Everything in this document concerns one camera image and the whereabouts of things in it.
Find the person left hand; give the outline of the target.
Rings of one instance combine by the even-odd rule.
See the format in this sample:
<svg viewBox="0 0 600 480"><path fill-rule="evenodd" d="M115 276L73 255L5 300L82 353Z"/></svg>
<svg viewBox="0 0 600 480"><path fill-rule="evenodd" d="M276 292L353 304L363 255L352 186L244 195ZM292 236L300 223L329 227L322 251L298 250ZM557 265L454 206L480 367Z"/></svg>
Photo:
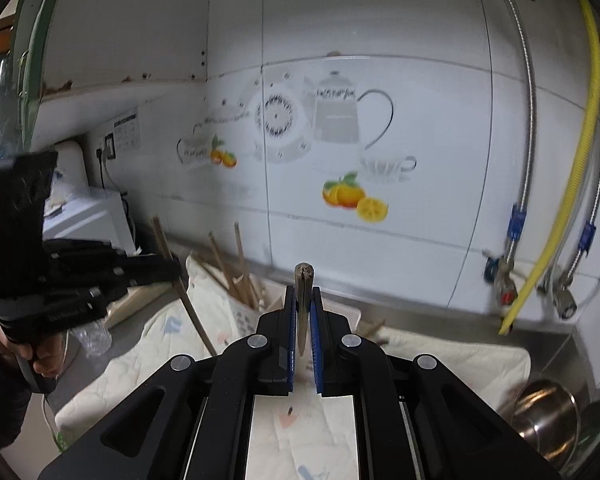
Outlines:
<svg viewBox="0 0 600 480"><path fill-rule="evenodd" d="M14 344L9 341L0 326L0 355L10 364L16 364L18 356L26 361L31 361L33 356L36 356L33 362L35 373L46 378L55 378L60 374L65 361L64 336L51 336L33 350L28 344Z"/></svg>

